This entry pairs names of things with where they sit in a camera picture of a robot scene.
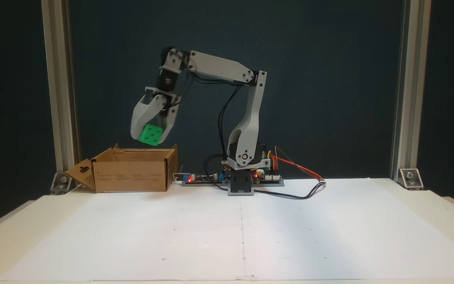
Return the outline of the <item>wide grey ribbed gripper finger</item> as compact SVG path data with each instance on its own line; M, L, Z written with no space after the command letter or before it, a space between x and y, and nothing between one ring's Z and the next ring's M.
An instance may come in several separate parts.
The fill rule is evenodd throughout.
M144 95L133 109L131 119L131 137L136 140L140 137L144 126L157 116L167 103L165 95Z

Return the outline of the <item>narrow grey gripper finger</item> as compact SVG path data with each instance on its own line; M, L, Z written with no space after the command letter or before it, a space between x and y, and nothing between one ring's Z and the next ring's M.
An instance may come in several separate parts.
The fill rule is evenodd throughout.
M175 124L175 119L178 115L179 106L172 106L170 108L162 107L157 113L157 125L159 127L158 144L162 144L166 137L169 135L172 127Z

